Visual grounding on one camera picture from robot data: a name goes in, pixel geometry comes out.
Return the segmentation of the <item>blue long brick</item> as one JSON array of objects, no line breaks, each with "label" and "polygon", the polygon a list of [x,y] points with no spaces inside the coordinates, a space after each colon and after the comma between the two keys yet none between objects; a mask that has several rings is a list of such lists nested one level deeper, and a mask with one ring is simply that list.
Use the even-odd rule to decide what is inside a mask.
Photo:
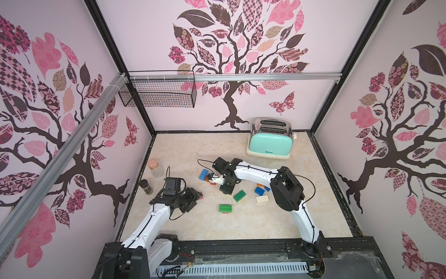
[{"label": "blue long brick", "polygon": [[256,195],[258,195],[258,196],[262,196],[262,195],[264,195],[265,192],[266,192],[266,190],[265,190],[265,188],[263,188],[263,187],[256,187],[255,190],[254,190],[254,193],[255,193]]}]

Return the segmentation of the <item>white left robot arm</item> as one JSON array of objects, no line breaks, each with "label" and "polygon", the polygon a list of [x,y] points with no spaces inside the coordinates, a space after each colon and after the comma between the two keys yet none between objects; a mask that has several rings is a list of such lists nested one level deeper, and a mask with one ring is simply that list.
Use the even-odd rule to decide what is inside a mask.
[{"label": "white left robot arm", "polygon": [[143,267],[147,267],[151,273],[155,272],[164,260],[176,258],[178,255],[175,251],[178,237],[161,234],[161,228],[170,220],[175,209],[180,209],[182,213],[190,212],[197,205],[197,201],[203,198],[203,194],[194,188],[186,188],[183,193],[176,192],[173,195],[164,195],[163,192],[160,190],[150,201],[151,206],[144,220],[131,236],[122,242],[123,247],[132,253],[143,253]]}]

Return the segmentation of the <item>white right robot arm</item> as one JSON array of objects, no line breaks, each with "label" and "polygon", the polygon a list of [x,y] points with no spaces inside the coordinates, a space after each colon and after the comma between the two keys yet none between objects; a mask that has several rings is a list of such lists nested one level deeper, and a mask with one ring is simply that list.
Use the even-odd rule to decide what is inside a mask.
[{"label": "white right robot arm", "polygon": [[276,204],[291,213],[301,240],[311,245],[319,241],[321,231],[307,207],[304,187],[298,180],[299,176],[293,174],[288,167],[268,169],[238,158],[229,162],[219,157],[213,162],[213,169],[218,174],[212,177],[212,181],[220,185],[220,191],[224,194],[232,194],[235,186],[243,180],[269,187]]}]

